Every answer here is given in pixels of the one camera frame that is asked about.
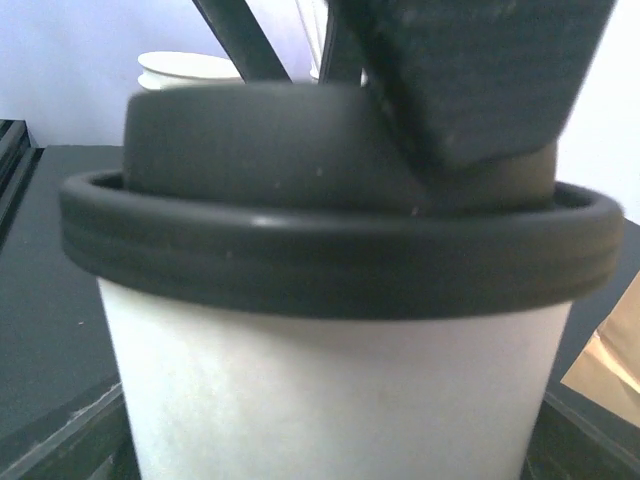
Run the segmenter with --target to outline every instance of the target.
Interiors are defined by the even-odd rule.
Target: lid rim
[[[586,206],[463,221],[194,210],[108,188],[118,181],[94,173],[63,187],[64,249],[80,267],[152,294],[290,316],[451,318],[573,300],[611,275],[623,226],[613,200],[563,184],[559,197]]]

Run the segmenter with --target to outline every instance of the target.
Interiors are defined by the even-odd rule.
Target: white cup
[[[148,52],[138,57],[143,73],[138,83],[145,90],[183,85],[241,83],[231,60],[184,52]]]
[[[519,478],[571,305],[328,321],[99,285],[153,480]]]

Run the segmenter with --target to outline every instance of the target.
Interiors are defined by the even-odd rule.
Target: cardboard
[[[640,428],[640,273],[561,383]]]

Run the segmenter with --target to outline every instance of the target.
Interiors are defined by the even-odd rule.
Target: cup lid
[[[69,179],[63,245],[144,292],[241,311],[423,319],[521,311],[606,282],[618,205],[559,184],[547,211],[481,218],[236,207],[131,193],[119,172]]]
[[[66,254],[156,295],[334,319],[522,311],[611,275],[620,207],[554,187],[553,148],[416,180],[363,89],[341,88],[135,97],[123,171],[62,187]]]

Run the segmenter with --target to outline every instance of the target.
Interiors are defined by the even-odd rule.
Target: stacked paper cup
[[[138,57],[143,73],[138,83],[145,90],[181,85],[242,82],[231,60],[198,53],[148,52]]]
[[[533,174],[549,154],[488,164],[500,188],[416,182],[374,113],[358,87],[146,92],[123,172],[63,187],[144,479],[519,478],[620,208]],[[455,206],[483,195],[490,214]]]

